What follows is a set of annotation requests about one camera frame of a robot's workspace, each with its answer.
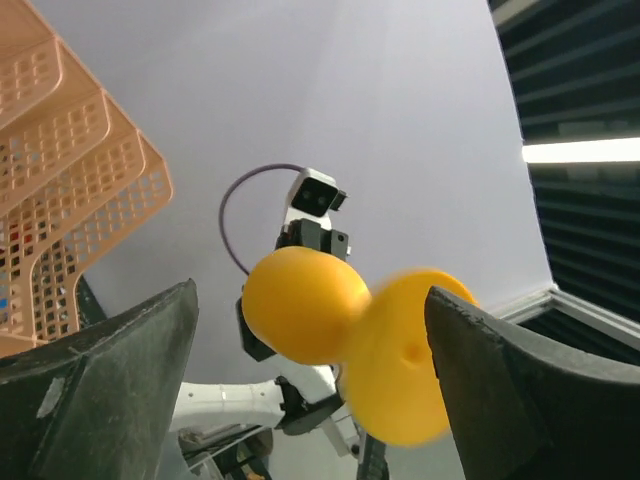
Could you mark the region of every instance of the yellow toy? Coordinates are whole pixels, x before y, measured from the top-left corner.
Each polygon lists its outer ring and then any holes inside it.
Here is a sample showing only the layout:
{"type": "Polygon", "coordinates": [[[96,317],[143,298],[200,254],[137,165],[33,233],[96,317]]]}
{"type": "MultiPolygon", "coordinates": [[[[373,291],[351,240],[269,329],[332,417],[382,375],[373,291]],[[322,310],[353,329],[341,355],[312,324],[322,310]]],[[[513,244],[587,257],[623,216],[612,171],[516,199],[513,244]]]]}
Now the yellow toy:
{"type": "Polygon", "coordinates": [[[464,285],[434,270],[398,276],[372,297],[346,262],[286,247],[249,274],[243,312],[253,333],[290,360],[343,363],[358,422],[385,443],[411,446],[448,428],[424,319],[434,285],[474,301],[464,285]]]}

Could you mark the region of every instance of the white wall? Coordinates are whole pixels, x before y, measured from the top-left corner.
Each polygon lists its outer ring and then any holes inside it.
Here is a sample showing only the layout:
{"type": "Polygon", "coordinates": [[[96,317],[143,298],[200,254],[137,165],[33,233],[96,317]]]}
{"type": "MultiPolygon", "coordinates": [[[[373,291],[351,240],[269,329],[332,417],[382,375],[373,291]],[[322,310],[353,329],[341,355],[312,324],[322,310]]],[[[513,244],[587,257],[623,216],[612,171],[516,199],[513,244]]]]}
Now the white wall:
{"type": "MultiPolygon", "coordinates": [[[[264,163],[337,178],[351,198],[335,226],[367,281],[435,266],[486,306],[551,283],[485,0],[35,3],[169,161],[172,205],[88,280],[117,313],[193,277],[189,380],[272,373],[240,349],[243,276],[215,219],[227,185],[264,163]]],[[[232,201],[249,264],[272,249],[291,181],[265,175],[232,201]]]]}

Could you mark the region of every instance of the camera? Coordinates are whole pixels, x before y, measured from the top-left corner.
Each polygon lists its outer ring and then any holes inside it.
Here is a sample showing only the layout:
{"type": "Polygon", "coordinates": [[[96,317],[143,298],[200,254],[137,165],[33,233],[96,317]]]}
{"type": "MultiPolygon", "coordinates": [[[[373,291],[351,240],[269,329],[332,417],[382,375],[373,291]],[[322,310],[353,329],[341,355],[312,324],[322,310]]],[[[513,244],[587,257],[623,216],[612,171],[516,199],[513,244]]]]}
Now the camera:
{"type": "Polygon", "coordinates": [[[305,168],[287,196],[285,224],[307,218],[319,222],[325,229],[331,229],[329,210],[338,211],[346,198],[346,193],[337,187],[332,177],[305,168]]]}

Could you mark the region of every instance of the fluorescent light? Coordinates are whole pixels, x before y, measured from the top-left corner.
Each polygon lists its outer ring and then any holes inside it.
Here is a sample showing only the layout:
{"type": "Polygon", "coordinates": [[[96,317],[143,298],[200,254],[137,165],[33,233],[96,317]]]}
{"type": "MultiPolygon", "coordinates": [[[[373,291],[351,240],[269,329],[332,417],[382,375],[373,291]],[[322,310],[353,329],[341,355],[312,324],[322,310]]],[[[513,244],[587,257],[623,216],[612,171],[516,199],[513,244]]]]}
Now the fluorescent light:
{"type": "Polygon", "coordinates": [[[640,161],[640,138],[525,145],[527,163],[592,163],[640,161]]]}

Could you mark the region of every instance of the stacked baskets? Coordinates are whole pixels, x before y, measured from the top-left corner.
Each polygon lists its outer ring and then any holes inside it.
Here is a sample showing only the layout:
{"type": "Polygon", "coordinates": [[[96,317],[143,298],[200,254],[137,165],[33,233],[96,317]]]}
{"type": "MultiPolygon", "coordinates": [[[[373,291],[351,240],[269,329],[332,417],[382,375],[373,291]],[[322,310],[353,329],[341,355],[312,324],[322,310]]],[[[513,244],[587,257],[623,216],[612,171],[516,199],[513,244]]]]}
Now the stacked baskets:
{"type": "Polygon", "coordinates": [[[0,357],[80,328],[82,273],[172,196],[162,157],[24,0],[0,0],[0,357]]]}

